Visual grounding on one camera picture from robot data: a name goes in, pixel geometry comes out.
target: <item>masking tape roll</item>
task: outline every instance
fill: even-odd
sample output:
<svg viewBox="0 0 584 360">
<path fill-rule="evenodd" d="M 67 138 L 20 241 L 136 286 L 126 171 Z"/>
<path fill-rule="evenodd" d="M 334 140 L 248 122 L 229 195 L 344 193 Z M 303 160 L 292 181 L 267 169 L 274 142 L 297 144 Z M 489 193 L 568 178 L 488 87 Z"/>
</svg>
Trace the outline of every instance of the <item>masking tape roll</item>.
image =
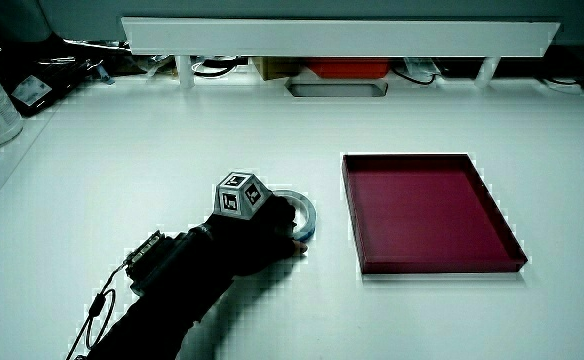
<svg viewBox="0 0 584 360">
<path fill-rule="evenodd" d="M 294 222 L 297 223 L 297 226 L 294 227 L 292 232 L 294 240 L 308 241 L 314 234 L 316 227 L 316 209 L 312 202 L 303 194 L 292 190 L 276 190 L 274 195 L 285 198 L 296 209 Z"/>
</svg>

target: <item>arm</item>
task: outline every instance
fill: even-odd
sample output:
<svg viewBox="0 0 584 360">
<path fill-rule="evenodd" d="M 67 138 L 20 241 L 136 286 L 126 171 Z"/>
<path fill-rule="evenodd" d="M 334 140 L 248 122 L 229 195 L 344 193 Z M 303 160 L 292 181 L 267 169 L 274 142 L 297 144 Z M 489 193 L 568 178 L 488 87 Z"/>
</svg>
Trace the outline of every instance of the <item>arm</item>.
<svg viewBox="0 0 584 360">
<path fill-rule="evenodd" d="M 174 360 L 194 321 L 230 287 L 234 275 L 259 272 L 306 249 L 289 237 L 293 219 L 294 208 L 273 196 L 252 220 L 212 215 L 206 221 L 211 236 L 179 234 L 175 240 L 187 243 L 178 261 L 112 326 L 87 359 Z"/>
</svg>

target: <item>cube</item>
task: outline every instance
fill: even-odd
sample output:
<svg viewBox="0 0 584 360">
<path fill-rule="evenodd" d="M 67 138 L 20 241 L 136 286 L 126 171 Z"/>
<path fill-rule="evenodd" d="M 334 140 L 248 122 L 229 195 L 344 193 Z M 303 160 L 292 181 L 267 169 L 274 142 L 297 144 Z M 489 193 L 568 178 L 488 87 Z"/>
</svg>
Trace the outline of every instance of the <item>cube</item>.
<svg viewBox="0 0 584 360">
<path fill-rule="evenodd" d="M 250 220 L 270 195 L 254 174 L 232 172 L 216 186 L 214 214 Z"/>
</svg>

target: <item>desk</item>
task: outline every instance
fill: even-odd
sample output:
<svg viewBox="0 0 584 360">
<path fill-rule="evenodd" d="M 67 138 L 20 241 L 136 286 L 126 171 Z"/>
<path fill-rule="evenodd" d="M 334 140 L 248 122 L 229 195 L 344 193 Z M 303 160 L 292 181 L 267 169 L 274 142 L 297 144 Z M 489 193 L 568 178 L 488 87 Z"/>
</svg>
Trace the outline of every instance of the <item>desk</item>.
<svg viewBox="0 0 584 360">
<path fill-rule="evenodd" d="M 238 280 L 180 359 L 584 359 L 584 94 L 388 75 L 382 98 L 294 98 L 255 70 L 231 78 L 243 85 L 118 79 L 59 105 L 0 191 L 0 359 L 65 358 L 124 256 L 157 228 L 201 223 L 237 169 L 307 192 L 316 235 L 306 257 Z M 471 153 L 524 271 L 363 278 L 345 152 Z M 113 321 L 129 285 L 115 278 Z"/>
</svg>

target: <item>red object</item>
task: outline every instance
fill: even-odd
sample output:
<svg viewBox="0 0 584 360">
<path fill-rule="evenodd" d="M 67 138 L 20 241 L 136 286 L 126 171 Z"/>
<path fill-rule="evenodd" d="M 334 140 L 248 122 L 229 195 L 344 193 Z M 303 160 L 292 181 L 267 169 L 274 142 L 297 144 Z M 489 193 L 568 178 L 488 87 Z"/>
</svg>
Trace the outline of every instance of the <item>red object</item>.
<svg viewBox="0 0 584 360">
<path fill-rule="evenodd" d="M 527 262 L 467 155 L 345 155 L 363 274 L 517 272 Z"/>
<path fill-rule="evenodd" d="M 305 65 L 330 79 L 379 79 L 390 70 L 390 61 L 379 58 L 308 58 Z"/>
</svg>

